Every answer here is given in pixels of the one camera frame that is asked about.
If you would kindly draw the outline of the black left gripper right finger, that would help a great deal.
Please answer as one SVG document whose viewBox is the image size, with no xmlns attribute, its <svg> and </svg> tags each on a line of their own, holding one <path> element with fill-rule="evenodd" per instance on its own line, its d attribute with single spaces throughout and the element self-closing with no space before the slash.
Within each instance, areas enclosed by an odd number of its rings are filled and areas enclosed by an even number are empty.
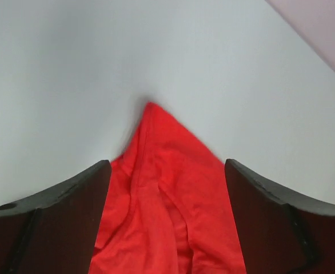
<svg viewBox="0 0 335 274">
<path fill-rule="evenodd" d="M 335 273 L 335 204 L 225 163 L 247 273 Z"/>
</svg>

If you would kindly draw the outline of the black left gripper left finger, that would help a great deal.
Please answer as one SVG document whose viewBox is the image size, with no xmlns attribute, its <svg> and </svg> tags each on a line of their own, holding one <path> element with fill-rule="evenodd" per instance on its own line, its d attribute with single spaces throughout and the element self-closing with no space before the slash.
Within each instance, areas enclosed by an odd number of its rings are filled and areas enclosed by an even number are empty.
<svg viewBox="0 0 335 274">
<path fill-rule="evenodd" d="M 0 273 L 88 273 L 110 175 L 101 160 L 0 206 Z"/>
</svg>

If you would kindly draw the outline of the red tank top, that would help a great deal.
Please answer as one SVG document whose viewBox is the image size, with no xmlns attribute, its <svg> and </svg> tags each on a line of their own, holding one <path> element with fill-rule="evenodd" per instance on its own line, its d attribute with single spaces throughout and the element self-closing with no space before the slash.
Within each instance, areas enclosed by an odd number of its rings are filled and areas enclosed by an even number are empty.
<svg viewBox="0 0 335 274">
<path fill-rule="evenodd" d="M 90 273 L 245 273 L 224 164 L 162 107 L 111 167 Z"/>
</svg>

